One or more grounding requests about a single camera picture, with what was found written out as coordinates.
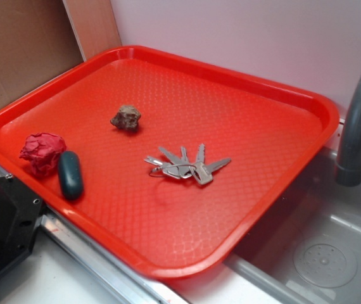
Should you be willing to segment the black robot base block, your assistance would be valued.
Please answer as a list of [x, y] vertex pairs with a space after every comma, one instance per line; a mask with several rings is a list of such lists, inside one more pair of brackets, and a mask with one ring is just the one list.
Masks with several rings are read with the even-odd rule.
[[43, 209], [20, 179], [0, 177], [0, 277], [31, 254]]

